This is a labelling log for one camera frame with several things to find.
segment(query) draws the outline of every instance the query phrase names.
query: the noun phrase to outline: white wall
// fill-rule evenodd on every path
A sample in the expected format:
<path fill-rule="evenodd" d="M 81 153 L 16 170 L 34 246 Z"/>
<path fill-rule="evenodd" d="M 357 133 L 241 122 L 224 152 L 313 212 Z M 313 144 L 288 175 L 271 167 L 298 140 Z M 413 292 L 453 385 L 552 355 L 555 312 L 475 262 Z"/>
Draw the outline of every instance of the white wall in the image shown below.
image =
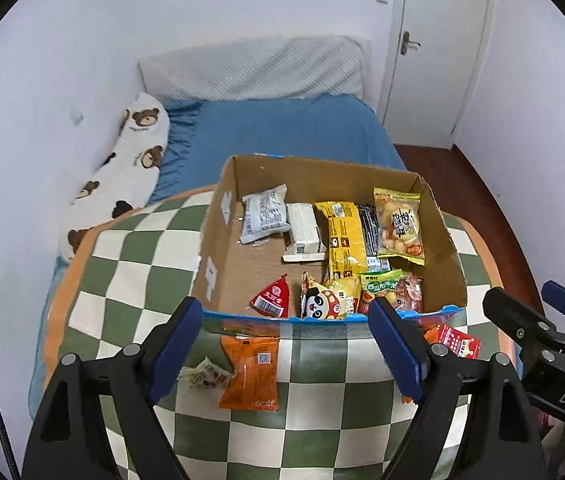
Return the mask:
<path fill-rule="evenodd" d="M 0 23 L 0 406 L 19 461 L 58 216 L 141 90 L 138 56 L 276 33 L 358 35 L 372 41 L 377 101 L 390 17 L 375 0 L 18 1 Z"/>
<path fill-rule="evenodd" d="M 457 145 L 498 200 L 537 285 L 565 285 L 565 17 L 550 0 L 497 0 Z M 565 329 L 565 318 L 547 314 Z"/>

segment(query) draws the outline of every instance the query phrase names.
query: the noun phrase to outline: cardboard box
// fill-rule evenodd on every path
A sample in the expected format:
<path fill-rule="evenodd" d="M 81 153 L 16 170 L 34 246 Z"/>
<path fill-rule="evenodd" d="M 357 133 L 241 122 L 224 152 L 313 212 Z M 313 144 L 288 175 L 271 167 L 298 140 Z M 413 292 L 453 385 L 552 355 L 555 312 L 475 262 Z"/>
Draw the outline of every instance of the cardboard box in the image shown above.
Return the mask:
<path fill-rule="evenodd" d="M 374 187 L 420 192 L 425 266 L 402 258 L 391 258 L 391 264 L 422 276 L 426 312 L 446 305 L 467 306 L 467 286 L 456 248 L 431 189 L 417 173 L 310 158 L 238 155 L 225 164 L 202 230 L 200 268 L 192 295 L 207 311 L 208 330 L 301 338 L 371 336 L 362 315 L 349 316 L 344 323 L 272 319 L 248 306 L 258 292 L 287 274 L 289 312 L 299 316 L 302 272 L 321 279 L 326 266 L 326 262 L 283 262 L 281 235 L 248 245 L 239 242 L 245 211 L 241 198 L 280 184 L 287 185 L 286 203 L 339 200 L 373 204 Z"/>

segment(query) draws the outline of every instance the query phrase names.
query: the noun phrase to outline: wooden floor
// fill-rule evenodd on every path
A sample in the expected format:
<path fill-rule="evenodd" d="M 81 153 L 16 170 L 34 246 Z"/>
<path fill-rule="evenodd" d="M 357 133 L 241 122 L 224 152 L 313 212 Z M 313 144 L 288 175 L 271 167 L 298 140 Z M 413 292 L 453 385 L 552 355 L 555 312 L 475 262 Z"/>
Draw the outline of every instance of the wooden floor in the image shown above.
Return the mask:
<path fill-rule="evenodd" d="M 493 255 L 504 288 L 518 300 L 542 312 L 536 284 L 497 202 L 462 152 L 396 146 L 410 171 L 420 173 L 431 186 L 440 209 L 460 216 L 480 233 Z"/>

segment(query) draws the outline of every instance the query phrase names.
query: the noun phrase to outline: door handle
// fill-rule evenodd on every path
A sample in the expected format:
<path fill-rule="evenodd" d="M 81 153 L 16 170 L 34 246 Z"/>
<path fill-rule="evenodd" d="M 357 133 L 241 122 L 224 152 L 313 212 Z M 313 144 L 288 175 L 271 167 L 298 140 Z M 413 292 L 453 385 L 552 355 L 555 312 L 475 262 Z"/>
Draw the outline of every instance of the door handle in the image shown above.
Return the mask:
<path fill-rule="evenodd" d="M 402 54 L 403 56 L 406 55 L 409 48 L 418 50 L 418 47 L 421 46 L 417 41 L 410 41 L 410 38 L 411 34 L 409 34 L 408 30 L 405 30 L 405 33 L 403 34 L 403 40 L 400 43 L 400 54 Z"/>

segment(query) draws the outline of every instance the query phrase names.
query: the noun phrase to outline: white snack package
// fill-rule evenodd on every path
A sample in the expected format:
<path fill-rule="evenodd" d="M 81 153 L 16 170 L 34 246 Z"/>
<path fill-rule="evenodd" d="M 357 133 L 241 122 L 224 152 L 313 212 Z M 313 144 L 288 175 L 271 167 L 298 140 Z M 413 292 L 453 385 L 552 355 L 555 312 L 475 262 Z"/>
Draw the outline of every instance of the white snack package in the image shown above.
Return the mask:
<path fill-rule="evenodd" d="M 291 231 L 284 235 L 286 250 L 282 255 L 283 261 L 318 262 L 328 258 L 326 247 L 320 241 L 313 204 L 287 204 L 287 220 Z"/>
<path fill-rule="evenodd" d="M 195 368 L 183 366 L 178 381 L 188 382 L 191 388 L 226 388 L 233 376 L 235 374 L 214 365 L 208 357 L 205 357 Z"/>
<path fill-rule="evenodd" d="M 291 229 L 287 223 L 287 208 L 284 198 L 286 184 L 251 195 L 243 196 L 245 222 L 240 243 L 250 244 L 274 233 L 285 233 Z"/>

